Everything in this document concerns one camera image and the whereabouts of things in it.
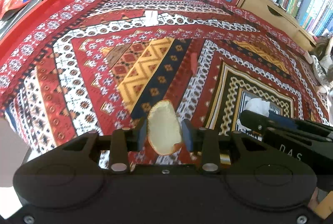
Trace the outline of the wooden drawer shelf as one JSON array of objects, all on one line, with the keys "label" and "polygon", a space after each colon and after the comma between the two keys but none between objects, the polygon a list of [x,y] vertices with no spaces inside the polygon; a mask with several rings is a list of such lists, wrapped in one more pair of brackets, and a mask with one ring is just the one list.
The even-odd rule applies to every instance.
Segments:
[{"label": "wooden drawer shelf", "polygon": [[316,46],[313,36],[304,30],[291,14],[285,12],[271,0],[239,0],[237,7],[254,13],[282,30],[304,50],[311,50]]}]

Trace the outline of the white tissue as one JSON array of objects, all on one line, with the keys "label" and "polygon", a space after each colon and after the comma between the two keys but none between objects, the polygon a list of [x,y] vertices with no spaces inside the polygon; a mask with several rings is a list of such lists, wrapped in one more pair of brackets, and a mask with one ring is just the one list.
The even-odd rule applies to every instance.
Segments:
[{"label": "white tissue", "polygon": [[247,102],[244,109],[269,117],[270,102],[263,101],[261,98],[252,98]]}]

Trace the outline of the red snack bag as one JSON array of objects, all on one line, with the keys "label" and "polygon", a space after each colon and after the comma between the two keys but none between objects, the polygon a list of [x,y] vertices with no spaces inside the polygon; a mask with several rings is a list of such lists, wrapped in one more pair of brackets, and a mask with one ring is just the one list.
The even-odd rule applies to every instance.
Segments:
[{"label": "red snack bag", "polygon": [[31,0],[1,0],[1,20],[8,20]]}]

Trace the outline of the red patterned tablecloth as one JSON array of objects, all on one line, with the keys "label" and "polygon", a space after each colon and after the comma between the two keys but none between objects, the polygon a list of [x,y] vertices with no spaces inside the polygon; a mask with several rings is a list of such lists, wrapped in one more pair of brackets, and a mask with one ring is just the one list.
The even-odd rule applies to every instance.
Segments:
[{"label": "red patterned tablecloth", "polygon": [[221,133],[251,98],[328,124],[303,53],[225,0],[44,0],[1,41],[1,122],[39,154],[130,128],[165,99]]}]

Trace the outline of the brown haired doll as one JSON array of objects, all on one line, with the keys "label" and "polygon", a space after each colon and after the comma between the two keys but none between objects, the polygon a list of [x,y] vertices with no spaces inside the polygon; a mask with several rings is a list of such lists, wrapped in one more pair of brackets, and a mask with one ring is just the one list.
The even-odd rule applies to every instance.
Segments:
[{"label": "brown haired doll", "polygon": [[328,94],[332,91],[332,37],[319,37],[316,47],[306,51],[304,58],[312,65],[314,75],[319,82],[317,93]]}]

